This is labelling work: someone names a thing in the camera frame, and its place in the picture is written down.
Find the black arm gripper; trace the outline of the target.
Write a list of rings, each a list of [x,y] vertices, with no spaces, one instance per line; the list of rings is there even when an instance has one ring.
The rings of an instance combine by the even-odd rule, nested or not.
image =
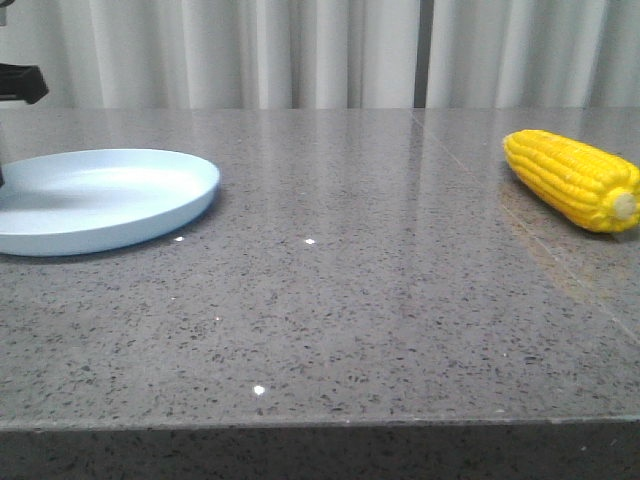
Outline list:
[[[2,101],[24,101],[32,105],[48,93],[49,88],[37,65],[0,65],[0,97]]]

